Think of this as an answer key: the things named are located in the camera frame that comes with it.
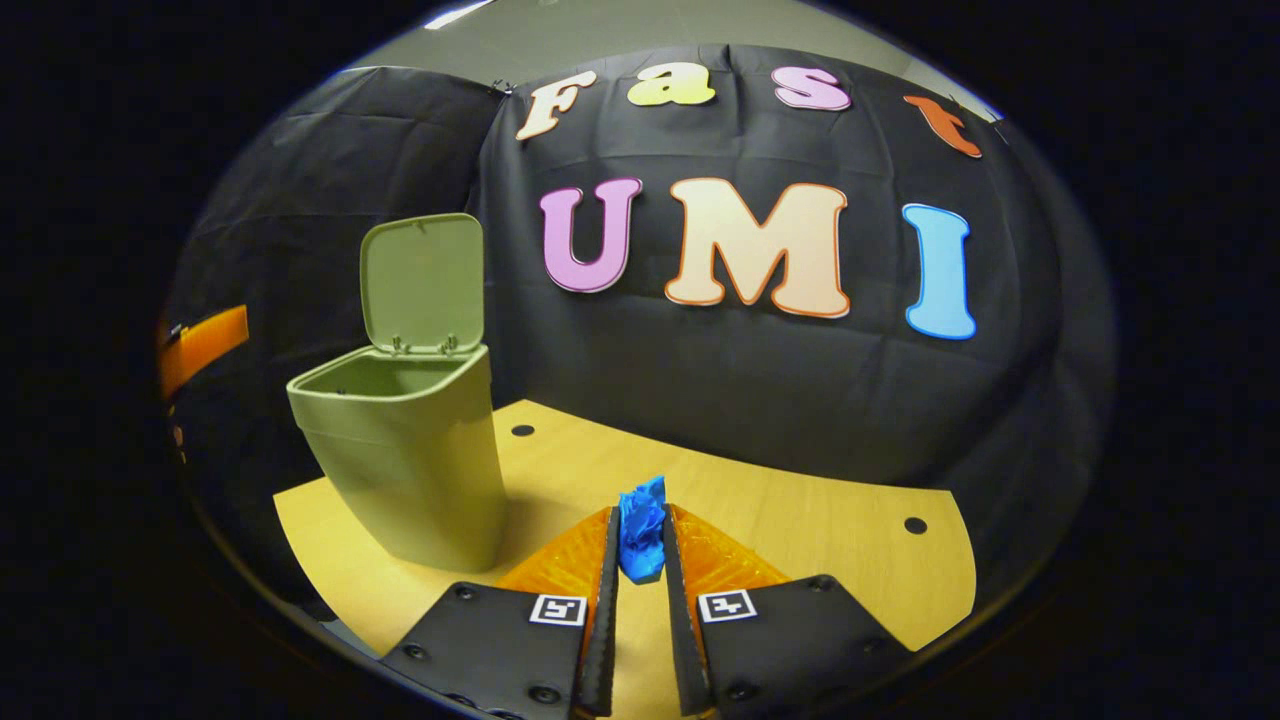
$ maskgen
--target trash can lid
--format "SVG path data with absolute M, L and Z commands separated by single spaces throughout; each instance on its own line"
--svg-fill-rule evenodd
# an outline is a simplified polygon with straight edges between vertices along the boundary
M 360 245 L 365 332 L 388 352 L 465 352 L 484 336 L 484 229 L 466 213 L 374 227 Z

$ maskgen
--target black border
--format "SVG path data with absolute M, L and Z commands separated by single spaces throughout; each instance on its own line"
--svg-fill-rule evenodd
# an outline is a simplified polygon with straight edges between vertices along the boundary
M 22 548 L 14 597 L 31 601 L 13 623 L 32 708 L 422 716 L 216 552 L 178 493 L 152 401 L 155 311 L 214 181 L 275 113 L 424 14 L 419 3 L 366 10 L 138 5 L 12 19 L 15 45 L 29 42 L 10 68 L 13 247 L 26 270 L 13 336 L 28 352 L 9 529 Z M 884 707 L 1261 708 L 1254 637 L 1268 615 L 1248 602 L 1274 592 L 1258 551 L 1271 411 L 1266 336 L 1240 309 L 1266 311 L 1275 266 L 1256 211 L 1267 205 L 1251 196 L 1266 187 L 1265 135 L 1251 128 L 1266 117 L 1251 68 L 1274 67 L 1251 56 L 1271 45 L 1263 6 L 858 12 L 945 58 L 933 64 L 1028 131 L 1100 228 L 1124 315 L 1115 432 L 1071 538 L 951 655 L 964 664 L 937 664 Z

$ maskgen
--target letter m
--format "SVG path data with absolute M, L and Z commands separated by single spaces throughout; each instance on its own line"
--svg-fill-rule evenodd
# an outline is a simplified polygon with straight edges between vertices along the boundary
M 690 178 L 671 186 L 685 205 L 685 240 L 680 274 L 667 283 L 667 297 L 681 305 L 716 305 L 724 286 L 713 265 L 719 252 L 733 290 L 754 305 L 769 275 L 785 261 L 773 304 L 795 315 L 841 318 L 849 297 L 840 291 L 836 223 L 849 204 L 833 187 L 796 183 L 782 191 L 764 224 L 755 222 L 737 190 L 721 178 Z

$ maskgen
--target fisheye lens view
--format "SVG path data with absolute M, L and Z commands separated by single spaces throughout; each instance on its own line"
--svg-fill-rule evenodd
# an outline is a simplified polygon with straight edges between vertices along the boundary
M 159 328 L 210 533 L 466 717 L 845 717 L 1001 621 L 1094 482 L 1111 282 L 908 41 L 463 0 L 282 108 Z

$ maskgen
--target blue object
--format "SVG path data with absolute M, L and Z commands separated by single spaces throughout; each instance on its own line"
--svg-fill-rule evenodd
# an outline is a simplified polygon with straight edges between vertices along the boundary
M 666 475 L 622 493 L 618 507 L 618 565 L 632 583 L 643 585 L 662 577 L 662 520 L 667 516 Z
M 968 340 L 978 329 L 965 297 L 964 238 L 969 223 L 950 210 L 911 202 L 902 218 L 920 237 L 920 300 L 906 309 L 916 332 Z

